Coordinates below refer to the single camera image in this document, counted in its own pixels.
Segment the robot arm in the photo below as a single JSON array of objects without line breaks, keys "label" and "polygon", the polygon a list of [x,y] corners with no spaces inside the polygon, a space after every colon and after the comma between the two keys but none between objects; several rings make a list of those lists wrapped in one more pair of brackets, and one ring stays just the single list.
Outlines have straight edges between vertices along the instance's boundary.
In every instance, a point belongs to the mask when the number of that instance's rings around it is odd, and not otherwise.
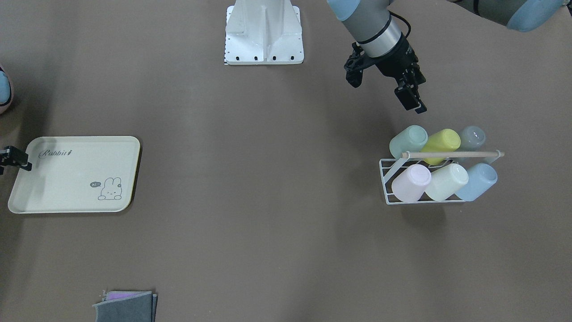
[{"label": "robot arm", "polygon": [[[355,42],[345,63],[349,85],[362,85],[363,72],[377,67],[395,79],[395,96],[405,108],[421,114],[427,108],[419,94],[426,82],[409,33],[398,26],[402,16],[391,12],[390,0],[329,0],[329,6]],[[532,31],[548,21],[560,8],[571,9],[569,0],[456,0],[455,4],[476,16],[506,26],[509,30]]]}]

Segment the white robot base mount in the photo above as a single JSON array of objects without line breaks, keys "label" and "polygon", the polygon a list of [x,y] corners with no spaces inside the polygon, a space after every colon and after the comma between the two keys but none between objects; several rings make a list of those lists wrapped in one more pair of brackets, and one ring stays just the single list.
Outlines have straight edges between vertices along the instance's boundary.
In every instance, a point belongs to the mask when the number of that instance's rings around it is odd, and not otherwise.
[{"label": "white robot base mount", "polygon": [[298,6],[290,0],[237,0],[226,9],[227,65],[289,65],[304,61]]}]

